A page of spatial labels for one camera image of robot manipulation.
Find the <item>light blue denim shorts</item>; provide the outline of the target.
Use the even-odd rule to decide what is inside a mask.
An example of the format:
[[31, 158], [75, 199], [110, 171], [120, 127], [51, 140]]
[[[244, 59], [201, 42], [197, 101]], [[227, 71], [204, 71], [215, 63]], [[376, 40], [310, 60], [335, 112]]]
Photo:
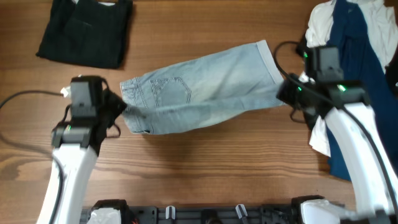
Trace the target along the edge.
[[281, 106], [283, 81], [261, 40], [121, 82], [123, 116], [133, 134], [183, 133]]

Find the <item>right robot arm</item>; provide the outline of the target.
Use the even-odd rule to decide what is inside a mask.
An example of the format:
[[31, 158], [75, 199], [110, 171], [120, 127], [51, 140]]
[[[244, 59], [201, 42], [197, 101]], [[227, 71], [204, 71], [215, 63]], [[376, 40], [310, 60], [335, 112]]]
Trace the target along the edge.
[[351, 178], [356, 210], [324, 198], [297, 205], [299, 223], [397, 223], [397, 176], [382, 145], [375, 115], [359, 81], [302, 83], [286, 75], [278, 99], [315, 109], [339, 145]]

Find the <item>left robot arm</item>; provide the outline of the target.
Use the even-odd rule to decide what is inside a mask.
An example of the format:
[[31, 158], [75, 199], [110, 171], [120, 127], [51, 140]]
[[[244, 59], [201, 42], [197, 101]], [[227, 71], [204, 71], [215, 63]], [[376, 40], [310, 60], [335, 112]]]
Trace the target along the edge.
[[63, 118], [52, 130], [52, 170], [37, 223], [78, 223], [88, 180], [99, 157], [107, 130], [126, 104], [105, 89], [95, 117]]

